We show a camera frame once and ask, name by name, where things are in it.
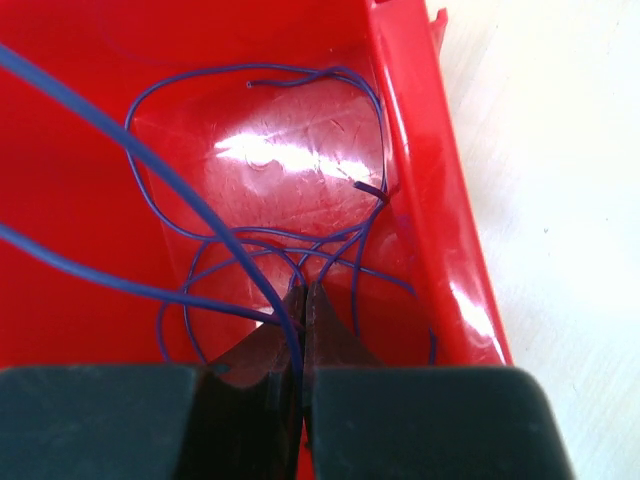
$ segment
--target red container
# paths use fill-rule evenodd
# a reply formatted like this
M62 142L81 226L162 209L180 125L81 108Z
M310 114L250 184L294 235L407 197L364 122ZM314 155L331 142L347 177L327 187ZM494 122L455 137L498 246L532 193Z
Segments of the red container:
M388 364L425 365L431 326L438 364L510 363L438 67L446 18L429 24L423 3L5 0L0 41L120 120L142 89L190 68L260 61L360 72L383 99L391 194L364 265L410 279L419 297L363 274L364 342ZM377 121L361 92L335 80L246 88L251 79L295 78L287 75L241 72L170 86L142 105L134 131L231 226L328 234L373 208L375 199L352 183L380 181ZM0 221L76 261L177 289L198 244L153 216L122 149L6 72L0 91ZM170 218L208 233L157 178L147 181ZM212 248L202 265L225 258L224 248ZM257 262L284 293L286 265ZM4 243L0 265L0 366L161 360L157 302L71 278ZM306 273L321 266L309 262ZM349 325L350 278L335 266L326 281ZM238 267L194 292L266 306ZM210 358L255 328L207 312L193 317ZM172 356L195 360L180 308L165 325Z

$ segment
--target red plastic surface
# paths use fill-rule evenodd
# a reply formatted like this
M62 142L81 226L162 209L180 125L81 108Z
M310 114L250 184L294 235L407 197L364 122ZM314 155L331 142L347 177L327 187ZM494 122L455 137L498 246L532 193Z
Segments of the red plastic surface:
M139 91L188 68L271 61L362 73L377 84L388 116L392 198L364 264L411 280L419 294L362 275L363 340L389 364L424 365L432 326L439 364L509 363L439 73L445 23L438 17L430 26L422 0L242 0L224 9L202 0L0 2L0 41L120 120ZM351 185L378 184L382 173L370 103L332 80L245 87L285 76L244 72L169 87L143 104L134 130L230 225L327 234L361 221L374 199ZM178 288L198 244L153 216L124 153L5 72L0 89L1 221L74 260ZM174 221L207 233L157 179L148 185ZM213 247L201 265L227 257ZM258 262L284 293L283 262ZM157 302L70 278L3 243L0 264L0 366L160 361ZM321 265L310 262L306 273ZM350 279L336 266L326 282L349 325ZM194 292L266 306L237 267ZM192 361L180 313L170 309L165 333L172 356ZM194 312L194 328L214 357L255 325Z

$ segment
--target white table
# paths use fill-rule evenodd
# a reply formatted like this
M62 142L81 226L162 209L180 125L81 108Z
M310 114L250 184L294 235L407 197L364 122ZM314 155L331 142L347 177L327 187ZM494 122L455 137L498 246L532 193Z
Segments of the white table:
M638 479L640 2L427 4L516 364L578 478Z

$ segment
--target wooden tabletop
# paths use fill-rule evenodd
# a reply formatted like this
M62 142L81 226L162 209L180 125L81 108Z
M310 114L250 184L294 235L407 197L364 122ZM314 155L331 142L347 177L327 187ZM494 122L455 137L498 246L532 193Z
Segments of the wooden tabletop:
M516 364L578 478L640 478L640 2L427 5Z

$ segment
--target red plastic bin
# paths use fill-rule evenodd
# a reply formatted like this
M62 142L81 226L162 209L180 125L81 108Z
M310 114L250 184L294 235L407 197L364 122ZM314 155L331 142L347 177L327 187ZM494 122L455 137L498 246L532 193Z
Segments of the red plastic bin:
M363 264L410 280L418 293L363 274L363 341L390 365L425 365L431 327L438 364L508 364L438 67L444 23L440 16L429 24L423 0L0 3L0 41L119 120L141 90L191 68L259 61L360 72L387 115L391 196ZM361 92L334 80L246 88L247 80L287 75L240 72L168 87L143 104L134 131L231 226L328 234L373 208L375 199L352 183L380 181L377 121ZM179 288L198 244L154 217L124 152L6 72L0 90L0 221L76 261ZM147 182L170 218L208 233L158 179ZM225 258L215 247L202 263ZM257 262L284 293L286 265ZM4 243L0 265L0 366L161 360L158 302L71 278ZM321 266L309 262L307 275ZM334 266L326 281L348 325L350 279L351 270ZM238 267L193 291L266 306ZM193 317L210 358L255 328L207 312ZM180 308L169 309L164 332L175 360L196 359Z

